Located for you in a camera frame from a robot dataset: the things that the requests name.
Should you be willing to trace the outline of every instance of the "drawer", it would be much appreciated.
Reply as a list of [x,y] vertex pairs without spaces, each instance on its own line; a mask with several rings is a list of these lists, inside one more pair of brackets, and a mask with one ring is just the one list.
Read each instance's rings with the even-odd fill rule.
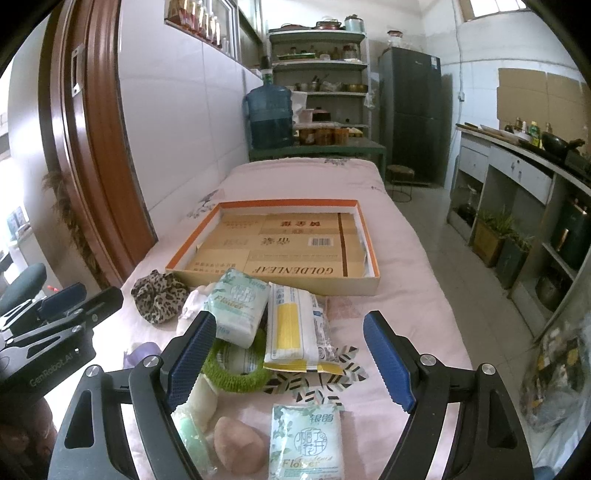
[[469,148],[470,150],[474,150],[475,152],[481,153],[485,157],[488,157],[492,143],[488,140],[484,140],[483,138],[478,138],[474,135],[462,132],[462,140],[460,145],[462,147]]
[[544,205],[548,203],[552,178],[532,164],[503,148],[491,147],[490,164],[530,192]]
[[484,183],[486,169],[488,168],[488,157],[470,148],[462,147],[460,149],[460,164],[458,168]]

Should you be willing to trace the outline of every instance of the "window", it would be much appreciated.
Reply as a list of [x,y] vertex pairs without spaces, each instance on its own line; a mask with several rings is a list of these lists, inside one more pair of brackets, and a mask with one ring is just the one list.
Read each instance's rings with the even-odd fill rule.
[[499,12],[525,10],[527,6],[522,0],[460,0],[465,20],[484,17]]

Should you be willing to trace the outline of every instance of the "purple object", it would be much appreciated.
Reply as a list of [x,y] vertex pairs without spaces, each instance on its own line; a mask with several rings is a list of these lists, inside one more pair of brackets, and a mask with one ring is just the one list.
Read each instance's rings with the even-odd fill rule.
[[123,368],[133,368],[147,356],[160,355],[161,353],[162,350],[154,342],[142,343],[129,355],[127,352],[123,354]]

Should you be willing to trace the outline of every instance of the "wooden door frame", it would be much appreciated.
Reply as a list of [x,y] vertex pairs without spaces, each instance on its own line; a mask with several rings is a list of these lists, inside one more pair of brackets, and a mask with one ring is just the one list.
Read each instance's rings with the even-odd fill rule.
[[120,7],[121,0],[65,0],[50,73],[53,135],[66,189],[98,264],[115,286],[156,242],[121,106]]

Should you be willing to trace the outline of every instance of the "blue gripper pad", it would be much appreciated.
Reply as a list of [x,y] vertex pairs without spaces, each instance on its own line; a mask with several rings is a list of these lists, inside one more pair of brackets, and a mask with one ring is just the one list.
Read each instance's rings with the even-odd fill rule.
[[410,412],[417,402],[413,394],[412,378],[409,368],[418,368],[411,362],[407,353],[401,351],[404,345],[400,345],[398,337],[388,325],[380,312],[370,312],[363,320],[363,336],[371,352],[380,375],[386,384],[388,393],[405,412]]
[[209,312],[201,312],[187,332],[182,337],[173,338],[162,353],[164,365],[170,357],[177,359],[167,372],[165,389],[165,401],[171,412],[189,399],[215,338],[215,317]]

